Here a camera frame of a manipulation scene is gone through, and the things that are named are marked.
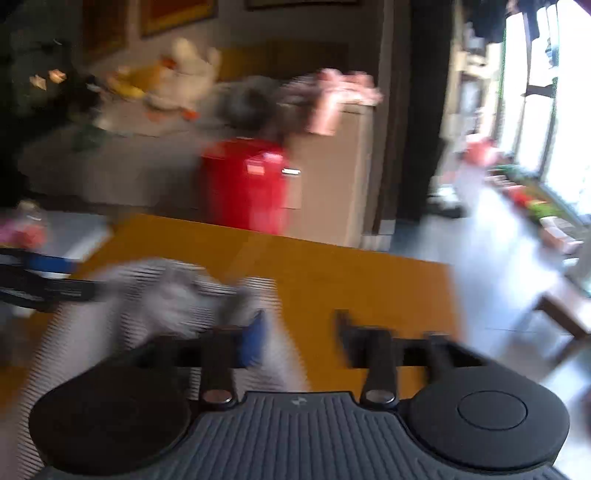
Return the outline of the grey striped knit garment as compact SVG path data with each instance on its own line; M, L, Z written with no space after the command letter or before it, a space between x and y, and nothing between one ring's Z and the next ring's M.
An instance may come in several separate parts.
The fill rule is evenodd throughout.
M94 278L110 292L88 303L61 305L33 357L19 399L17 478L27 479L42 467L28 429L34 403L99 361L153 336L193 338L214 326L245 326L263 313L263 354L235 373L238 394L308 390L303 362L280 318L273 280L249 277L226 285L200 266L168 259L110 267Z

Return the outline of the pink clothes pile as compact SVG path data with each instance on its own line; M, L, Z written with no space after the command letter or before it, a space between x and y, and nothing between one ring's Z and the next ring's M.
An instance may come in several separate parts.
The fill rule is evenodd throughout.
M310 134L332 136L346 106L376 107L383 95L372 75L342 73L325 68L300 76L280 87L280 104L303 109L303 128Z

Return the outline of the glass jar red label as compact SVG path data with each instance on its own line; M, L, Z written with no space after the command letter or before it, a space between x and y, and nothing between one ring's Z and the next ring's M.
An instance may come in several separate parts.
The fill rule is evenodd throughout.
M1 212L2 247L37 251L47 241L45 211L32 200L22 200L12 210Z

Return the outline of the grey sofa bed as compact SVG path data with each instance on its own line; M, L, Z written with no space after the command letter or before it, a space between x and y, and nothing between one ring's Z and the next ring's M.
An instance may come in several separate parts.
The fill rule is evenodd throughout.
M188 213L198 207L205 147L231 136L218 116L228 85L197 101L197 118L157 120L141 102L111 101L91 122L73 122L26 145L18 160L36 194L86 204Z

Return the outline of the red round stool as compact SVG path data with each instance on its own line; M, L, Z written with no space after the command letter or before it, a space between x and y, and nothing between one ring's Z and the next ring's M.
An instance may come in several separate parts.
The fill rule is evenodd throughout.
M215 225L281 235L287 228L288 182L301 177L280 144L235 137L200 155L197 178L204 219Z

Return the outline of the beige cardboard box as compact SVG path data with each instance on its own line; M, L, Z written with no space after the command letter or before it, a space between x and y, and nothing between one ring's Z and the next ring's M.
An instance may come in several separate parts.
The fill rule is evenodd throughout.
M283 107L290 162L287 174L287 237L356 248L363 235L374 109L348 105L329 136L304 130L304 109Z

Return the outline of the small dark wooden stool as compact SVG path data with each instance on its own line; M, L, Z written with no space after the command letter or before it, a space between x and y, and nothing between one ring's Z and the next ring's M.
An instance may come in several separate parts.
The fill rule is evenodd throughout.
M562 364L590 343L590 296L569 279L560 279L541 294L533 307L571 335L556 354L554 364Z

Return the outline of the pink basin far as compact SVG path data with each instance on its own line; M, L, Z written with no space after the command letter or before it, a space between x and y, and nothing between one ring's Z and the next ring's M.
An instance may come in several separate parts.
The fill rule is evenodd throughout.
M497 163L498 149L488 138L469 141L464 154L464 160L474 166L489 168Z

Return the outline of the grey neck pillow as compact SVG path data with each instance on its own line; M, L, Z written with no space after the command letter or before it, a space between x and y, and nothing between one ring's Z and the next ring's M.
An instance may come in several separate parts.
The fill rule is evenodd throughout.
M264 76L249 76L229 87L219 105L221 118L232 129L257 133L276 116L280 82Z

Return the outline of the white goose plush toy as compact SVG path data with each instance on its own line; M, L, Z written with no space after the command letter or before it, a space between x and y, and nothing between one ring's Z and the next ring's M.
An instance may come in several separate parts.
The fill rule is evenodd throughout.
M195 120L197 103L217 81L221 51L211 47L202 57L194 43L179 37L172 42L167 59L171 64L160 71L158 83L146 94L145 103L157 111L177 111L185 121Z

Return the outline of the framed red wall picture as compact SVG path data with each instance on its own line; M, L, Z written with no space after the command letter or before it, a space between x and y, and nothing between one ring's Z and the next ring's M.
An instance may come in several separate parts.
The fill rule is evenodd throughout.
M141 0L139 31L150 37L190 23L212 19L217 13L215 0Z

